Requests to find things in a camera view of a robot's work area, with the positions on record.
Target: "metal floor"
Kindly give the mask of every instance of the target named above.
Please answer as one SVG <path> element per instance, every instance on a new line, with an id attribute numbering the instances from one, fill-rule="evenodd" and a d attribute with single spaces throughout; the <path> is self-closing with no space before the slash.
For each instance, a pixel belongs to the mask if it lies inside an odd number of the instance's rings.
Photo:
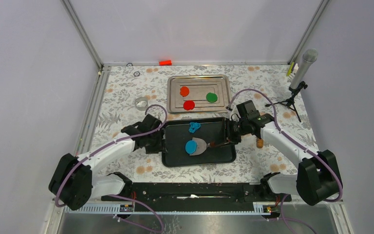
<path id="1" fill-rule="evenodd" d="M 286 217 L 300 219 L 311 225 L 318 234 L 337 234 L 337 228 L 328 206 L 318 204 L 291 204 L 284 206 Z M 153 215 L 132 215 L 128 218 L 159 230 L 160 223 Z M 265 221 L 259 215 L 163 215 L 165 234 L 291 234 L 283 221 Z M 298 234 L 311 234 L 302 224 L 289 222 Z M 59 234 L 150 234 L 136 226 L 117 222 L 112 215 L 69 214 L 62 217 Z"/>

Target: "orange object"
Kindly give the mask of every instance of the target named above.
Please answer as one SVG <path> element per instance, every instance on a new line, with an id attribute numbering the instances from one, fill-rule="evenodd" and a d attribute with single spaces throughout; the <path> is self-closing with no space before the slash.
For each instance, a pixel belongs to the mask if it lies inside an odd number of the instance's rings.
<path id="1" fill-rule="evenodd" d="M 259 149 L 263 148 L 263 143 L 264 143 L 264 141 L 262 139 L 259 139 L 259 138 L 256 139 L 256 147 L 257 148 L 259 148 Z"/>
<path id="2" fill-rule="evenodd" d="M 171 66 L 172 63 L 171 63 L 171 60 L 167 60 L 167 61 L 161 61 L 159 62 L 160 66 Z"/>
<path id="3" fill-rule="evenodd" d="M 189 111 L 189 110 L 194 109 L 195 105 L 196 104 L 194 103 L 194 101 L 185 101 L 183 104 L 183 108 L 184 110 Z"/>
<path id="4" fill-rule="evenodd" d="M 189 93 L 190 93 L 190 90 L 187 87 L 183 86 L 183 87 L 180 88 L 180 95 L 181 96 L 185 97 Z"/>

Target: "black motor joint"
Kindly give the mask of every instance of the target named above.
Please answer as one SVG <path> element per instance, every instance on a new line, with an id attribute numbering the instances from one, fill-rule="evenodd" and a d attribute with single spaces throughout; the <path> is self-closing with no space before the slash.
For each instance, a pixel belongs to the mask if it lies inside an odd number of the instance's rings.
<path id="1" fill-rule="evenodd" d="M 133 125 L 124 127 L 121 132 L 126 133 L 130 136 L 141 134 L 141 133 L 147 133 L 149 131 L 152 131 L 158 126 L 160 126 L 162 122 L 155 118 L 154 116 L 147 114 L 144 117 L 144 120 L 142 122 L 137 122 Z M 163 131 L 157 131 L 145 136 L 139 136 L 134 137 L 133 140 L 135 141 L 135 147 L 134 150 L 137 150 L 139 148 L 146 148 L 147 154 L 153 154 L 158 153 L 161 151 L 161 139 L 163 138 Z"/>
<path id="2" fill-rule="evenodd" d="M 270 114 L 260 115 L 260 112 L 254 106 L 254 103 L 249 100 L 236 106 L 239 112 L 240 119 L 231 126 L 232 134 L 235 139 L 237 136 L 244 136 L 252 134 L 261 138 L 261 128 L 267 123 L 274 121 Z"/>

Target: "floral tablecloth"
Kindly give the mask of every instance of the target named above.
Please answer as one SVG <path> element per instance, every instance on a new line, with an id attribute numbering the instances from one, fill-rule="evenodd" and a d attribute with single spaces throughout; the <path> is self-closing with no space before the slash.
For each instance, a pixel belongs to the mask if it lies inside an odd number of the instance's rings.
<path id="1" fill-rule="evenodd" d="M 290 97 L 290 78 L 285 76 L 288 68 L 288 65 L 112 67 L 91 149 L 110 141 L 123 127 L 142 121 L 144 112 L 134 106 L 137 97 L 145 96 L 149 104 L 166 107 L 167 81 L 171 76 L 222 74 L 230 81 L 232 95 L 244 88 L 255 88 L 278 101 Z M 140 76 L 134 76 L 134 72 L 139 72 Z M 272 108 L 264 106 L 267 101 L 251 91 L 241 93 L 234 104 L 247 100 L 253 100 L 261 113 L 273 115 Z M 279 123 L 306 144 L 317 147 L 300 95 L 295 101 L 302 123 L 293 111 L 277 105 Z M 164 119 L 164 113 L 159 108 L 152 108 L 150 114 Z M 170 114 L 168 120 L 221 116 L 225 114 Z M 101 173 L 121 172 L 134 182 L 259 182 L 269 172 L 297 172 L 293 164 L 273 146 L 265 142 L 264 147 L 258 149 L 255 136 L 246 135 L 242 139 L 236 145 L 237 158 L 232 163 L 167 168 L 162 164 L 160 154 L 147 155 L 144 149 L 139 149 L 111 163 Z"/>

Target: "metal tray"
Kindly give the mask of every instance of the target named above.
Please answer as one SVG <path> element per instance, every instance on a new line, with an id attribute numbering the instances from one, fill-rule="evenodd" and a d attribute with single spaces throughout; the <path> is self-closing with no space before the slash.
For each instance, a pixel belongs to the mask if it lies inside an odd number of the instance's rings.
<path id="1" fill-rule="evenodd" d="M 180 88 L 183 86 L 190 90 L 186 97 L 180 95 Z M 172 114 L 227 112 L 225 107 L 231 99 L 229 81 L 224 75 L 174 76 L 168 79 L 167 89 L 167 110 Z M 217 101 L 208 102 L 207 93 L 215 93 Z M 183 108 L 187 100 L 194 101 L 193 110 L 186 111 Z"/>

